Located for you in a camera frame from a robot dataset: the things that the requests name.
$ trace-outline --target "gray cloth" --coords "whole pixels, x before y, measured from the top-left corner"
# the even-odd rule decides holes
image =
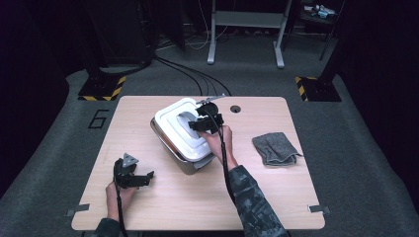
[[[289,166],[296,163],[295,155],[300,156],[283,132],[256,136],[252,141],[264,165]]]

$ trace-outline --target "wire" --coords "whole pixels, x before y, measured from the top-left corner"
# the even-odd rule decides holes
[[[208,96],[209,94],[210,94],[210,85],[209,85],[209,82],[212,84],[212,82],[211,81],[208,81],[207,80],[207,78],[205,78],[204,76],[202,76],[202,75],[200,75],[200,77],[204,80],[204,82],[206,83],[206,85],[207,85],[207,93],[206,93],[206,95]],[[213,88],[213,90],[215,91],[215,94],[216,94],[216,88],[214,87],[214,85],[212,84],[212,88]]]
[[[157,55],[155,55],[155,56],[154,56],[154,58],[156,58],[157,60],[162,60],[162,61],[165,61],[165,62],[167,62],[167,63],[173,64],[173,65],[175,65],[175,66],[181,67],[181,68],[183,68],[183,69],[189,70],[189,71],[191,71],[191,72],[193,72],[193,73],[195,73],[195,74],[197,74],[197,75],[202,76],[205,80],[208,80],[208,78],[209,78],[209,79],[211,79],[211,80],[215,81],[216,83],[218,83],[220,86],[222,86],[222,87],[223,87],[223,88],[227,91],[228,95],[229,95],[229,96],[231,96],[231,92],[228,90],[228,88],[227,88],[224,84],[222,84],[220,81],[218,81],[217,79],[215,79],[215,78],[213,78],[213,77],[211,77],[211,76],[207,75],[207,74],[206,74],[206,73],[204,73],[204,72],[201,72],[201,71],[198,71],[198,70],[192,69],[192,68],[190,68],[190,67],[187,67],[187,66],[182,65],[182,64],[179,64],[179,63],[175,63],[175,62],[169,61],[169,60],[164,59],[164,58],[162,58],[162,57],[159,57],[159,56],[157,56]],[[209,80],[209,82],[211,83],[211,85],[212,85],[212,87],[213,87],[213,89],[214,89],[214,91],[215,91],[215,95],[217,96],[216,88],[214,87],[214,85],[212,84],[212,82],[211,82],[210,80]]]
[[[159,43],[157,44],[157,48],[155,49],[156,51],[176,46],[169,39],[163,38],[161,35],[160,35],[160,37],[161,37],[161,39],[159,40]]]
[[[228,194],[230,195],[231,201],[233,201],[233,203],[235,205],[235,197],[234,197],[233,191],[231,189],[230,177],[228,176],[227,154],[226,154],[226,150],[225,150],[223,126],[219,127],[218,124],[216,124],[216,121],[213,118],[213,116],[207,110],[205,110],[205,109],[202,109],[202,110],[207,114],[207,116],[209,116],[211,118],[213,124],[216,127],[216,130],[218,131],[219,140],[221,141],[222,170],[223,170],[223,173],[224,173],[224,181],[225,181],[225,185],[227,187]]]
[[[187,40],[185,40],[185,42],[187,42],[187,43],[188,43],[188,45],[189,45],[191,48],[195,49],[195,50],[198,50],[198,49],[203,48],[205,45],[207,45],[207,43],[209,42],[209,39],[210,39],[209,26],[208,26],[208,24],[207,24],[206,17],[204,16],[203,7],[201,6],[201,0],[199,0],[199,1],[198,1],[198,3],[200,4],[200,11],[201,11],[201,15],[203,16],[204,24],[206,25],[207,39],[206,39],[206,41],[203,43],[203,45],[201,45],[201,46],[199,46],[199,47],[193,47],[191,43],[189,43]]]
[[[122,72],[104,72],[101,70],[101,73],[103,75],[108,75],[108,76],[116,76],[116,77],[123,77],[123,76],[127,76],[129,74],[138,72],[144,68],[146,68],[147,66],[149,66],[151,64],[150,61],[144,62],[144,64],[140,64],[138,67],[130,69],[130,70],[126,70],[126,71],[122,71]]]
[[[163,64],[165,64],[165,65],[166,65],[166,66],[168,66],[168,67],[171,67],[171,68],[173,68],[173,69],[175,69],[175,70],[177,70],[177,71],[179,71],[179,72],[181,72],[181,73],[183,73],[183,74],[187,75],[189,78],[191,78],[192,80],[194,80],[194,81],[195,81],[195,83],[198,85],[198,88],[200,89],[200,95],[201,95],[201,96],[203,95],[203,90],[201,89],[200,83],[198,83],[198,81],[197,81],[197,80],[196,80],[193,76],[191,76],[191,75],[189,75],[188,73],[186,73],[186,72],[184,72],[184,71],[180,70],[179,68],[176,68],[176,67],[174,67],[174,66],[170,65],[169,63],[166,63],[165,61],[163,61],[163,60],[161,60],[161,59],[159,59],[159,58],[156,58],[156,60],[157,60],[157,61],[159,61],[159,62],[161,62],[161,63],[163,63]]]
[[[234,5],[233,5],[233,12],[235,12],[235,5],[237,3],[237,0],[234,0]],[[224,28],[224,30],[215,38],[215,40],[218,40],[218,38],[220,38],[222,36],[222,34],[224,34],[225,30],[227,30],[228,26]]]
[[[123,203],[122,203],[121,195],[120,195],[120,184],[117,183],[117,178],[115,176],[114,176],[114,184],[115,184],[115,189],[117,191],[118,216],[120,217],[121,232],[123,232],[123,235],[125,237],[128,237],[126,233],[126,225],[124,224]]]
[[[203,42],[188,42],[186,43],[186,45],[194,45],[194,44],[201,44]],[[156,51],[160,51],[166,48],[170,48],[170,47],[175,47],[177,45],[173,44],[173,43],[167,43],[167,45],[159,45],[159,48],[155,49]]]

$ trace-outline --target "gray carpet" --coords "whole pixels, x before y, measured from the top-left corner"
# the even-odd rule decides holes
[[[212,66],[207,65],[208,45],[200,50],[187,47],[185,52],[169,47],[156,53],[216,78],[233,96],[284,97],[288,101],[319,201],[332,211],[325,216],[323,229],[291,231],[292,236],[419,236],[419,217],[412,201],[369,134],[341,78],[337,76],[333,81],[341,103],[303,102],[299,96],[294,77],[319,76],[333,44],[323,61],[319,61],[321,40],[293,36],[284,52],[286,68],[278,69],[273,40],[248,37],[220,42]],[[0,236],[80,236],[80,232],[71,228],[71,217],[64,214],[82,196],[118,99],[126,95],[200,94],[193,80],[158,61],[127,76],[115,101],[78,101],[77,93],[86,79],[85,71],[68,76],[70,92],[64,108],[28,165],[0,200]],[[197,81],[206,95],[204,80],[197,77]],[[219,94],[226,93],[214,85]],[[209,94],[214,95],[212,88]],[[104,127],[89,129],[97,110],[107,110],[100,113],[107,118]],[[145,235],[232,236],[233,233]]]

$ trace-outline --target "hand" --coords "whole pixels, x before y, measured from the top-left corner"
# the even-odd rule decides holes
[[[120,197],[123,206],[123,211],[126,210],[126,208],[129,206],[132,196],[136,190],[137,188],[120,189]],[[106,203],[108,206],[108,218],[111,218],[115,221],[120,221],[117,197],[118,196],[115,183],[111,182],[106,187]]]
[[[214,134],[209,134],[206,132],[200,132],[200,136],[203,137],[209,144],[209,148],[212,153],[218,158],[219,162],[222,164],[222,152],[221,152],[221,140],[219,134],[223,136],[225,144],[225,153],[227,158],[227,168],[228,171],[238,166],[237,161],[233,156],[233,142],[232,142],[232,131],[228,125],[224,125],[219,128],[219,131]]]

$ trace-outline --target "table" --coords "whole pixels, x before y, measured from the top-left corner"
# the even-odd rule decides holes
[[[139,189],[125,213],[127,230],[242,229],[225,187],[221,164],[214,159],[196,174],[186,175],[150,127],[157,111],[182,98],[125,96],[120,99],[80,199],[80,204],[90,204],[89,210],[75,213],[72,221],[75,230],[93,230],[106,216],[105,187],[112,180],[115,161],[124,153],[139,160],[137,175],[155,171],[150,186]],[[281,131],[302,154],[286,100],[225,97],[214,103],[233,131],[237,161],[258,181],[285,228],[322,228],[322,213],[307,209],[308,205],[319,203],[305,159],[298,157],[296,165],[287,168],[266,167],[251,141],[255,136]],[[231,106],[239,106],[241,111],[233,113]]]
[[[216,11],[215,0],[212,0],[211,30],[209,57],[207,64],[213,64],[215,59],[215,27],[216,26],[235,26],[235,27],[257,27],[257,28],[277,28],[280,29],[277,41],[273,42],[274,52],[277,59],[277,66],[284,68],[284,59],[281,52],[281,41],[283,40],[287,20],[293,0],[287,0],[284,13],[257,13],[257,12],[233,12]]]

